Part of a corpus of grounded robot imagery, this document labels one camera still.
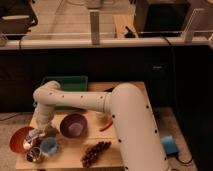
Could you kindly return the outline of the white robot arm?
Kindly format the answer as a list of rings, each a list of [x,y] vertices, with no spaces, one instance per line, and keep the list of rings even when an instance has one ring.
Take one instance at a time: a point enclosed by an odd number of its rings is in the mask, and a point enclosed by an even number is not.
[[[170,167],[153,113],[134,84],[121,83],[111,92],[62,91],[49,81],[33,93],[37,127],[44,131],[56,105],[110,114],[113,118],[125,171],[169,171]]]

